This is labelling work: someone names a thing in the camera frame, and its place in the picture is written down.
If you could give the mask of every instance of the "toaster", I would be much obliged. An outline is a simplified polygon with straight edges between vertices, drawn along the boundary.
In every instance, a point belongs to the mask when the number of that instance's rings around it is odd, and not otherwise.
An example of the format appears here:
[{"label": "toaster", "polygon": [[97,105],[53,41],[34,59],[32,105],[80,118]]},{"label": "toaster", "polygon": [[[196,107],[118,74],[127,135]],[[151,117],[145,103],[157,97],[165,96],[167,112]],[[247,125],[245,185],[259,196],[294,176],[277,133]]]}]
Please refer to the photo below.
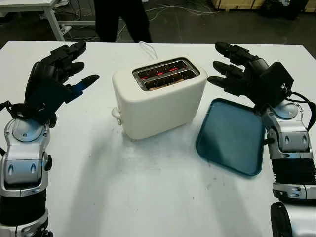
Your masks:
[{"label": "toaster", "polygon": [[112,115],[132,139],[143,139],[191,121],[207,74],[186,57],[155,60],[113,75]]}]

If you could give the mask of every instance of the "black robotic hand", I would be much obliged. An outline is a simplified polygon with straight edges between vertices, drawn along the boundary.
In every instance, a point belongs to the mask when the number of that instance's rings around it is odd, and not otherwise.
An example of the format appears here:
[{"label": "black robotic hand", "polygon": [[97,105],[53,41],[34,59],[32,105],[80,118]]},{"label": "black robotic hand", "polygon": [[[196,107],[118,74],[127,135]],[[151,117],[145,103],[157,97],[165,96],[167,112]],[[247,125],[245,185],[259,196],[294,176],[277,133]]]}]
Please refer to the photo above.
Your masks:
[{"label": "black robotic hand", "polygon": [[233,64],[245,66],[245,70],[214,61],[213,67],[225,77],[211,76],[207,79],[210,83],[233,95],[247,96],[257,111],[266,104],[275,107],[290,95],[293,78],[280,62],[269,67],[265,60],[237,45],[218,42],[215,48]]},{"label": "black robotic hand", "polygon": [[98,75],[90,75],[76,85],[64,85],[72,75],[84,68],[84,63],[72,61],[86,50],[84,41],[55,49],[50,56],[34,64],[25,91],[24,104],[7,104],[15,118],[34,119],[40,124],[54,127],[55,112],[64,103],[82,95],[82,91],[93,84]]}]

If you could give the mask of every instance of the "person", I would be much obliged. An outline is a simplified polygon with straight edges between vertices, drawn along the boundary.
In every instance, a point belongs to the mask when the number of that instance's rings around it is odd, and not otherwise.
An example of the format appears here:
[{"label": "person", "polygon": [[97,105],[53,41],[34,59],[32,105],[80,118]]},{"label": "person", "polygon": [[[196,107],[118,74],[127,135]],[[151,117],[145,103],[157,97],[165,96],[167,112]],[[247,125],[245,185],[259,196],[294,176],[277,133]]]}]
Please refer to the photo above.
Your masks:
[{"label": "person", "polygon": [[142,0],[94,0],[95,30],[100,42],[115,42],[121,17],[134,42],[152,43]]}]

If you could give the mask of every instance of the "white desk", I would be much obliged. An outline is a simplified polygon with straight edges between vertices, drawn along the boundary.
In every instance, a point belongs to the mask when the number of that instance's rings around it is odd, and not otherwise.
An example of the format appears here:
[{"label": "white desk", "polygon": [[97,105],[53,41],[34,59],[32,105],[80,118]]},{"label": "white desk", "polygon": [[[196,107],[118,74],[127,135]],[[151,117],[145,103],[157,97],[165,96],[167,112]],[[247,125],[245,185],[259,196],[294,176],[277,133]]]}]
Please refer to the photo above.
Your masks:
[{"label": "white desk", "polygon": [[65,41],[52,10],[57,0],[0,0],[0,11],[44,11],[58,41]]},{"label": "white desk", "polygon": [[[61,42],[8,42],[0,51],[0,102],[23,102],[33,64]],[[302,46],[244,45],[268,64],[281,61],[295,78],[294,91],[316,101],[316,61]],[[228,62],[214,45],[155,44],[158,57],[189,55],[217,75],[213,60]],[[211,100],[252,105],[209,83],[195,119],[154,137],[132,141],[111,116],[116,106],[112,74],[150,58],[137,44],[88,43],[79,58],[99,80],[63,105],[51,130],[53,157],[47,189],[49,229],[57,237],[271,237],[273,173],[267,147],[262,172],[251,179],[201,159],[195,140]],[[0,115],[4,129],[10,116]],[[310,132],[316,148],[316,133]],[[0,136],[4,148],[4,136]]]}]

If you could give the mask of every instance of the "concrete floor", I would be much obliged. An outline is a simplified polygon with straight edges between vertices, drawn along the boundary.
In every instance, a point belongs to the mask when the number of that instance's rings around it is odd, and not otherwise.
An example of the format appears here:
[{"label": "concrete floor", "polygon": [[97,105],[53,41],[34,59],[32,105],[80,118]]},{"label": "concrete floor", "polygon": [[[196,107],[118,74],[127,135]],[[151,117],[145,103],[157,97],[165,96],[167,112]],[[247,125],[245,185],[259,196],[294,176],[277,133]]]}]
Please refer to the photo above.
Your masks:
[{"label": "concrete floor", "polygon": [[[80,0],[81,7],[90,9],[93,0]],[[161,7],[161,4],[182,6],[199,11],[209,11],[205,0],[149,0],[145,8]],[[76,1],[72,0],[76,10]],[[61,11],[73,12],[69,6],[58,9],[57,18],[72,20],[74,16]],[[153,19],[161,9],[147,12]],[[83,20],[93,20],[94,12]],[[118,30],[124,26],[121,20]],[[220,11],[211,15],[193,15],[184,9],[168,8],[151,21],[150,31],[155,43],[258,43],[258,44],[302,44],[316,58],[316,13],[301,13],[294,21],[283,18],[266,18],[257,11]],[[71,36],[86,38],[96,36],[93,27],[72,29]],[[55,37],[46,20],[40,20],[39,13],[24,12],[22,16],[15,14],[8,22],[0,23],[0,48],[8,40],[51,40]],[[133,42],[126,28],[118,37],[119,42]]]}]

